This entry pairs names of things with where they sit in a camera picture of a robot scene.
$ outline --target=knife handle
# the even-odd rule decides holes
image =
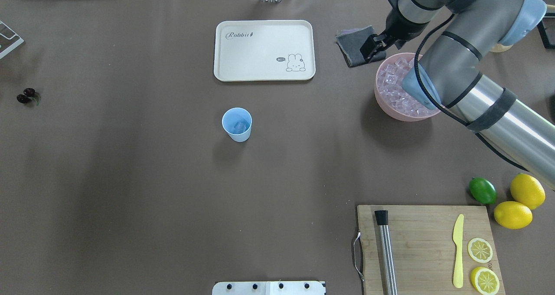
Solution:
[[[457,255],[454,259],[453,285],[456,288],[461,288],[462,280],[462,247],[457,245]]]

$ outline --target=tabletop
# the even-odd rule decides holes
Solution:
[[[328,294],[361,294],[356,205],[476,205],[472,177],[490,180],[498,203],[510,198],[518,169],[445,115],[385,115],[379,64],[346,65],[337,32],[382,30],[389,10],[386,0],[0,0],[0,20],[25,40],[0,60],[0,293],[210,294],[218,281],[315,279]],[[225,20],[307,20],[315,76],[220,82]],[[535,30],[480,69],[553,122],[554,61]],[[39,106],[16,101],[29,87]],[[252,115],[244,143],[222,130],[231,107]],[[555,288],[546,192],[524,229],[491,219],[508,294]]]

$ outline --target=lemon slice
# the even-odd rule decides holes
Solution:
[[[468,254],[479,263],[487,263],[493,257],[493,249],[487,240],[474,238],[468,242]]]
[[[476,267],[470,273],[472,286],[482,295],[495,295],[499,292],[499,278],[486,267]]]

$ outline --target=wooden cutting board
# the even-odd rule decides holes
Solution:
[[[477,295],[470,272],[479,266],[492,269],[499,278],[499,295],[505,295],[501,270],[485,206],[379,206],[359,205],[364,292],[385,294],[380,269],[380,234],[375,210],[389,211],[391,245],[399,295]],[[454,222],[464,215],[462,288],[453,286],[455,245]],[[493,248],[493,258],[481,264],[470,258],[468,241],[480,237]]]

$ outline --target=blue cup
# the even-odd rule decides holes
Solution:
[[[246,109],[234,107],[226,111],[222,117],[222,126],[234,141],[243,142],[250,137],[252,117]]]

